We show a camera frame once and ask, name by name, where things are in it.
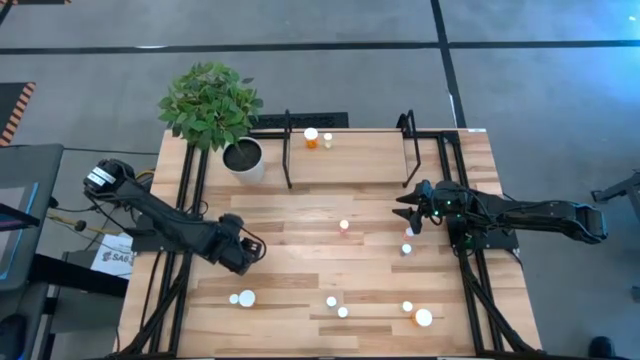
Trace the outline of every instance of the black floor stripe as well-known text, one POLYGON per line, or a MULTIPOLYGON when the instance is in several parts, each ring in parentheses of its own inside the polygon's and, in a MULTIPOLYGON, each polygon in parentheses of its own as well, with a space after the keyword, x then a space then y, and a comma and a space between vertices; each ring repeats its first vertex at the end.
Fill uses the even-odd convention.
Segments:
POLYGON ((246 45, 171 45, 133 47, 119 46, 82 48, 5 48, 0 49, 0 55, 169 54, 315 50, 413 50, 437 48, 438 43, 435 42, 337 42, 246 45))
POLYGON ((0 11, 0 25, 2 25, 2 22, 7 17, 9 10, 11 10, 11 6, 13 6, 13 2, 11 0, 7 0, 7 3, 2 7, 2 11, 0 11))
POLYGON ((570 49, 640 47, 640 40, 482 41, 449 43, 451 49, 570 49))
POLYGON ((456 80, 456 72, 453 68, 453 60, 451 59, 451 51, 449 51, 449 41, 447 40, 447 32, 444 26, 444 18, 442 17, 442 9, 438 0, 431 0, 431 9, 433 10, 433 19, 438 32, 438 44, 440 45, 440 54, 442 55, 442 65, 444 66, 444 75, 447 79, 447 87, 451 94, 453 102, 453 116, 456 126, 466 128, 467 121, 464 118, 462 110, 462 99, 460 98, 460 90, 458 89, 458 81, 456 80))

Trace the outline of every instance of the table leg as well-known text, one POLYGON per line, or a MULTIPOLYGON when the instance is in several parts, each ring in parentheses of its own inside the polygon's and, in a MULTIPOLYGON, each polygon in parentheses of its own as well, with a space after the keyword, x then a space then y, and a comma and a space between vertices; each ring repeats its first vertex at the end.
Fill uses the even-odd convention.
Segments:
POLYGON ((121 298, 125 296, 129 285, 126 279, 40 254, 33 257, 29 280, 121 298))

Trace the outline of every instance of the green leaves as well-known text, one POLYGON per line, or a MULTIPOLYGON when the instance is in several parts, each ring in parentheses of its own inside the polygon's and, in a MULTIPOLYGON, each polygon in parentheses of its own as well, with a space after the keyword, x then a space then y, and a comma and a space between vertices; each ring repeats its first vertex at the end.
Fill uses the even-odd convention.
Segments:
POLYGON ((169 95, 158 103, 163 110, 159 119, 169 124, 173 136, 182 135, 203 150, 236 144, 264 106, 257 91, 244 86, 252 81, 240 80, 235 70, 221 63, 194 64, 172 82, 169 95))
POLYGON ((261 108, 264 106, 264 102, 262 99, 253 99, 251 100, 251 105, 257 108, 261 108))
POLYGON ((162 113, 162 115, 160 115, 160 117, 158 119, 160 119, 160 120, 162 120, 164 122, 176 121, 176 119, 178 119, 178 115, 167 111, 167 112, 162 113))
POLYGON ((211 127, 210 125, 202 120, 196 120, 193 122, 193 124, 191 124, 191 128, 195 131, 209 131, 211 132, 211 127))
POLYGON ((224 141, 228 142, 229 144, 235 144, 235 138, 230 131, 224 132, 224 141))

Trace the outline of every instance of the orange striped mat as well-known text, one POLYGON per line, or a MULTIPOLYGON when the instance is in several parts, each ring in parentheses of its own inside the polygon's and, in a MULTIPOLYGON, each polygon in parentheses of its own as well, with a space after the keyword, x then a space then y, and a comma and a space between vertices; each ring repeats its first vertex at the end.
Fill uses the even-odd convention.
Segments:
POLYGON ((7 122, 4 130, 2 130, 2 135, 0 135, 0 146, 7 146, 13 140, 13 136, 15 135, 18 125, 20 124, 20 120, 22 120, 22 115, 24 111, 27 109, 27 104, 29 103, 29 99, 33 92, 36 89, 35 83, 27 83, 22 89, 22 93, 16 101, 16 105, 9 115, 9 121, 7 122))

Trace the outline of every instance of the white flower pot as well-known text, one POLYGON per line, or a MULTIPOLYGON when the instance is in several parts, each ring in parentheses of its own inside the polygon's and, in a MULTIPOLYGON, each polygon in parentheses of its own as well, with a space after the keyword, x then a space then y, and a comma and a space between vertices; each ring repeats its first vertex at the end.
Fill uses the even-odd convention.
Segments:
POLYGON ((244 185, 256 185, 264 177, 264 157, 262 146, 255 139, 241 137, 238 145, 243 149, 242 156, 236 145, 227 144, 222 153, 224 166, 244 185))

